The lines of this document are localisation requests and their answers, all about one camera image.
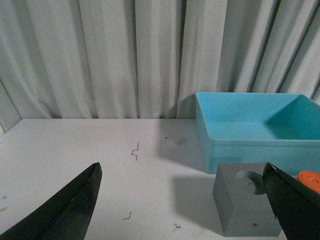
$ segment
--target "gray foam block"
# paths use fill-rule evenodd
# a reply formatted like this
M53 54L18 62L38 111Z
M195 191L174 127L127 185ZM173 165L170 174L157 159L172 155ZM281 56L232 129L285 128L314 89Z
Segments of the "gray foam block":
M264 163L220 163L213 197L225 237L278 236L281 226L268 201Z

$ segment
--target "curtain fold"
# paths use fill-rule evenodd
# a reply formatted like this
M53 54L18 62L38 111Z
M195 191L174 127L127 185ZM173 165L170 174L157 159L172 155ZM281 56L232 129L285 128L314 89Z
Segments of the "curtain fold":
M177 115L183 2L135 1L141 118Z
M194 118L195 93L215 92L227 1L187 1L177 118Z
M135 2L80 0L99 118L138 118Z
M61 117L96 117L79 3L74 0L26 3Z
M319 5L2 0L0 124L193 118L196 92L299 93L320 104Z

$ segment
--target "blue plastic bin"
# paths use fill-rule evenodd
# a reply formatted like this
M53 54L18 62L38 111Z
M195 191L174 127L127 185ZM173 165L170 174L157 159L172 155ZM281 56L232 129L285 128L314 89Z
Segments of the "blue plastic bin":
M267 162L290 175L320 173L320 106L304 95L198 92L196 126L208 173Z

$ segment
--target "orange cap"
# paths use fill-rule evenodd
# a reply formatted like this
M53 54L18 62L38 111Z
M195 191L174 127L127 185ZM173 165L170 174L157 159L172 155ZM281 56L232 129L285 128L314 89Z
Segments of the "orange cap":
M302 171L297 180L320 194L320 174L313 171Z

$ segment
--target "small wire piece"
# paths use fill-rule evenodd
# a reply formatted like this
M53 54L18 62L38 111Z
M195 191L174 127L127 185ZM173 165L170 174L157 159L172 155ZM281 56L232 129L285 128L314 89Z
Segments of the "small wire piece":
M122 218L122 220L129 220L131 218L131 211L129 213L129 217L126 217L126 218Z
M135 160L138 161L138 155L134 154L134 151L138 151L139 150L139 143L137 143L137 148L133 149L131 152L132 156L135 156Z
M176 222L174 223L174 225L177 229L181 228L181 226L178 226Z

